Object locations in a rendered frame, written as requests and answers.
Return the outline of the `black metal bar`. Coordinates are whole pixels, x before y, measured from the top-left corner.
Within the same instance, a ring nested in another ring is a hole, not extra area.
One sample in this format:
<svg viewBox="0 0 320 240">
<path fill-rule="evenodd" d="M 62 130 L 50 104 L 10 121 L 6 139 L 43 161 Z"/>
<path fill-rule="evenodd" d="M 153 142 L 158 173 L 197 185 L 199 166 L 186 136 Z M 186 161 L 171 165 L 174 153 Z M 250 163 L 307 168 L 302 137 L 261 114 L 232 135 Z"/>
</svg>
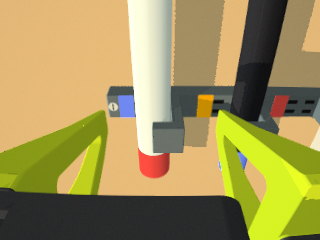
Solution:
<svg viewBox="0 0 320 240">
<path fill-rule="evenodd" d="M 249 0 L 230 113 L 258 121 L 288 0 Z"/>
</svg>

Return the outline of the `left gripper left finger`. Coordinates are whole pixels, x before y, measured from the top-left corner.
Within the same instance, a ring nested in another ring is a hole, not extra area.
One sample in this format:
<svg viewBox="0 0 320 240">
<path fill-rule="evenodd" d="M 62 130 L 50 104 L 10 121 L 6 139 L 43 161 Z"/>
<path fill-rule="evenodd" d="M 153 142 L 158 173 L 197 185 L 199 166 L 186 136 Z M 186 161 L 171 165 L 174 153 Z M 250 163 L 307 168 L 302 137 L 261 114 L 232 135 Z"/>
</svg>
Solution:
<svg viewBox="0 0 320 240">
<path fill-rule="evenodd" d="M 18 192 L 57 193 L 59 176 L 88 147 L 68 194 L 98 195 L 108 125 L 105 110 L 0 153 L 0 187 Z"/>
</svg>

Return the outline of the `white tube with red ends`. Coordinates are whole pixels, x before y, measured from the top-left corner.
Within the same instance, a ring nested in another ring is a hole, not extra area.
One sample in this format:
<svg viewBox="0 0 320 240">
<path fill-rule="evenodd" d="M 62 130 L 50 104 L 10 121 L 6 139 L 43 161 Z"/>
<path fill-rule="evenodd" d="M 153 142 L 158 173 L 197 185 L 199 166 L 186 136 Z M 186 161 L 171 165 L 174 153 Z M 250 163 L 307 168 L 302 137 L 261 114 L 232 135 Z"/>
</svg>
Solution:
<svg viewBox="0 0 320 240">
<path fill-rule="evenodd" d="M 128 0 L 141 173 L 160 178 L 170 153 L 153 153 L 152 123 L 170 121 L 173 0 Z"/>
</svg>

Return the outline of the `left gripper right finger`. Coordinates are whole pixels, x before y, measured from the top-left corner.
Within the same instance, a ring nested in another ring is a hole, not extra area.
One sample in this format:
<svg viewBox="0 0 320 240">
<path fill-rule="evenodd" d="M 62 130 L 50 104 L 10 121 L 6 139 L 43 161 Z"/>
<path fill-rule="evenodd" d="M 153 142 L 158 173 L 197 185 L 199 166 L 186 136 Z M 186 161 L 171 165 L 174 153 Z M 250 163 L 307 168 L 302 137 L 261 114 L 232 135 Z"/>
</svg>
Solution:
<svg viewBox="0 0 320 240">
<path fill-rule="evenodd" d="M 219 110 L 216 136 L 226 196 L 240 203 L 250 240 L 320 234 L 320 151 L 225 110 Z M 266 179 L 261 203 L 236 147 Z"/>
</svg>

